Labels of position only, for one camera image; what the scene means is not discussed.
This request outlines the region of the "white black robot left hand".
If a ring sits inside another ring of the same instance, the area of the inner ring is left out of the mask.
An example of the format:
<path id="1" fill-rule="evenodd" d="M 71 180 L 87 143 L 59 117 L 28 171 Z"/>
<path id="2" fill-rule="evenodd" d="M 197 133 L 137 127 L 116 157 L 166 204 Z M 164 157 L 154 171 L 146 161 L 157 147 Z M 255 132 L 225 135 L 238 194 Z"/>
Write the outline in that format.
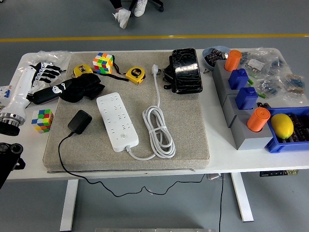
<path id="1" fill-rule="evenodd" d="M 9 104 L 2 109 L 2 114 L 15 114 L 22 116 L 25 113 L 25 107 L 29 104 L 27 95 L 32 89 L 38 89 L 37 82 L 53 83 L 60 78 L 63 72 L 60 67 L 52 63 L 39 62 L 36 65 L 27 66 L 14 87 L 14 93 Z"/>

